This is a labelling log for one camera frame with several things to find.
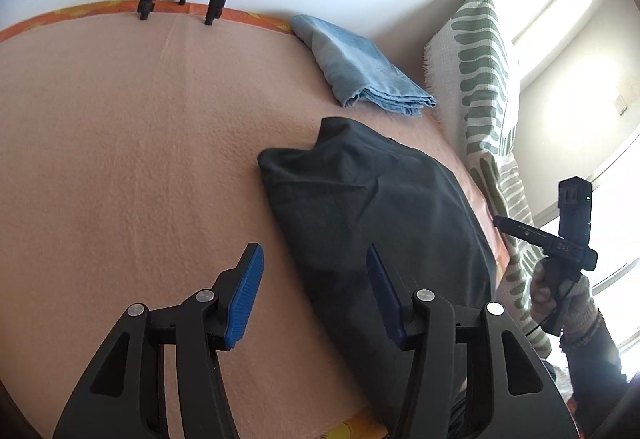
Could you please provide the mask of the right forearm dark sleeve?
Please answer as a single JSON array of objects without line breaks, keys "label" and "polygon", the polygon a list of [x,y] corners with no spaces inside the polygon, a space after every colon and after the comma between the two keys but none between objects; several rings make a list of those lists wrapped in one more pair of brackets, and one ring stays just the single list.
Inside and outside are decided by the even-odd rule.
[{"label": "right forearm dark sleeve", "polygon": [[622,373],[620,353],[600,311],[582,335],[564,333],[566,355],[575,401],[574,418],[586,438],[591,437],[629,389]]}]

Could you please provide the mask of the right hand in white glove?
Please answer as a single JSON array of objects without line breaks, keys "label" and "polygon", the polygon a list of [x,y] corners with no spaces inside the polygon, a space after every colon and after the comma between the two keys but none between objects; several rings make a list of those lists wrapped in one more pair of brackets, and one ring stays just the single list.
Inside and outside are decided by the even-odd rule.
[{"label": "right hand in white glove", "polygon": [[548,324],[550,315],[558,316],[553,329],[562,332],[565,341],[577,341],[598,318],[588,277],[577,282],[562,277],[561,265],[553,258],[537,263],[530,283],[530,315],[538,323]]}]

